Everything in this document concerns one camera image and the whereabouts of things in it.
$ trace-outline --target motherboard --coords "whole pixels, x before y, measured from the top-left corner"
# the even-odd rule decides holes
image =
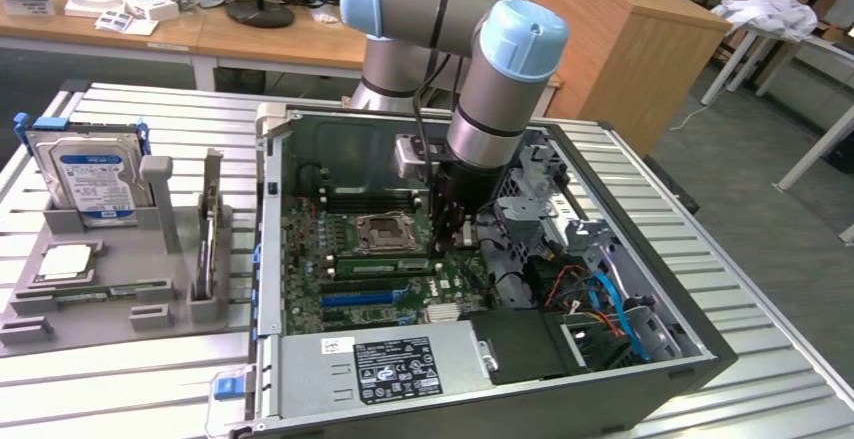
[[[378,212],[374,202],[336,213],[314,198],[290,202],[282,221],[288,334],[455,321],[488,307],[479,249],[428,259],[423,209]]]

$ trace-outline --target aluminum table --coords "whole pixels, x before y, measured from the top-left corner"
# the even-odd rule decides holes
[[[60,92],[45,115],[144,118],[154,154],[175,158],[172,202],[195,204],[202,158],[224,151],[222,187],[236,211],[230,328],[222,334],[0,359],[0,438],[206,437],[208,382],[246,364],[255,224],[255,110],[284,98],[92,84]],[[335,106],[312,100],[296,104]],[[738,362],[617,438],[854,437],[854,394],[638,156],[593,123],[561,121],[594,170],[709,314]],[[578,183],[570,190],[597,217]],[[5,303],[43,224],[41,177],[19,149],[0,173],[0,301]],[[218,409],[239,421],[242,401]]]

